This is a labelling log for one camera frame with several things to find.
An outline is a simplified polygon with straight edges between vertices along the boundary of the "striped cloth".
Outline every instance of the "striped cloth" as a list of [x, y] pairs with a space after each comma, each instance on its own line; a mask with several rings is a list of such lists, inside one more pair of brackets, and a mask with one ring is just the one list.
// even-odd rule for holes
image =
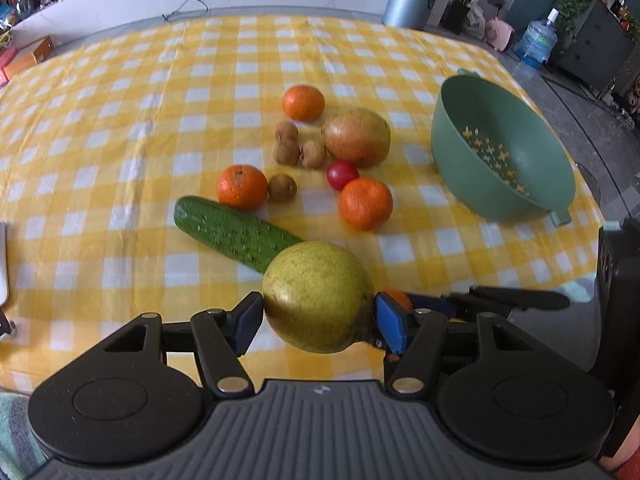
[[[142, 312], [184, 321], [231, 309], [262, 277], [174, 226], [175, 201], [212, 198], [231, 164], [285, 171], [298, 196], [257, 214], [307, 240], [343, 245], [376, 290], [439, 295], [483, 285], [549, 288], [593, 272], [602, 215], [580, 173], [572, 224], [485, 222], [444, 186], [431, 157], [443, 81], [464, 68], [532, 105], [481, 48], [380, 24], [259, 16], [169, 24], [80, 48], [14, 78], [0, 96], [0, 201], [9, 224], [17, 324], [0, 345], [0, 384], [27, 391]], [[282, 93], [308, 83], [325, 117], [362, 106], [392, 127], [385, 182], [394, 212], [375, 233], [340, 220], [322, 171], [278, 167]], [[318, 125], [302, 137], [318, 137]], [[170, 356], [195, 374], [193, 359]], [[380, 351], [299, 351], [263, 324], [242, 359], [264, 378], [379, 378]]]
[[28, 400], [0, 393], [0, 480], [22, 480], [45, 461], [27, 421]]

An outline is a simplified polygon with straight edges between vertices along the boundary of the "green pear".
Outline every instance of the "green pear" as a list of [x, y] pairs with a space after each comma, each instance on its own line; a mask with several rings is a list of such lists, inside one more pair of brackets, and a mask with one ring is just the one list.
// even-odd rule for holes
[[267, 320], [284, 341], [319, 354], [362, 340], [373, 322], [373, 284], [348, 250], [326, 242], [284, 249], [262, 280]]

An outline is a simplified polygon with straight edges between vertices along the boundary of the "cucumber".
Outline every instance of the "cucumber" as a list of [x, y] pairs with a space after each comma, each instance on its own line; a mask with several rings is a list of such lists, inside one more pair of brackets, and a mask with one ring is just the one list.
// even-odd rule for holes
[[178, 199], [174, 222], [207, 247], [263, 274], [280, 251], [302, 241], [250, 213], [199, 196]]

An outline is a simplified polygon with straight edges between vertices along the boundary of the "water bottle cap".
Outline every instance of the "water bottle cap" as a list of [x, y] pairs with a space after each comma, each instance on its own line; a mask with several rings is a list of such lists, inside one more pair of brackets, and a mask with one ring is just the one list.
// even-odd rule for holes
[[547, 19], [551, 23], [555, 23], [559, 15], [560, 15], [560, 12], [557, 9], [551, 9], [551, 12], [549, 13], [549, 17]]

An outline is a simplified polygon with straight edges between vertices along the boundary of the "orange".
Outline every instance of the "orange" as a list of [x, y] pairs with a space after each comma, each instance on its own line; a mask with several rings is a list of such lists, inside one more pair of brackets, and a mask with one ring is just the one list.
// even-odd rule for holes
[[313, 86], [292, 86], [282, 96], [282, 111], [289, 119], [312, 123], [324, 111], [324, 96]]
[[388, 295], [390, 295], [394, 300], [396, 300], [402, 308], [405, 310], [413, 310], [414, 308], [411, 305], [411, 300], [409, 297], [402, 292], [401, 290], [393, 290], [392, 288], [388, 288], [384, 290]]
[[220, 173], [216, 194], [221, 204], [251, 211], [267, 199], [267, 178], [253, 166], [229, 166]]
[[351, 180], [342, 188], [338, 210], [347, 223], [358, 231], [371, 231], [389, 220], [394, 199], [389, 188], [372, 178]]

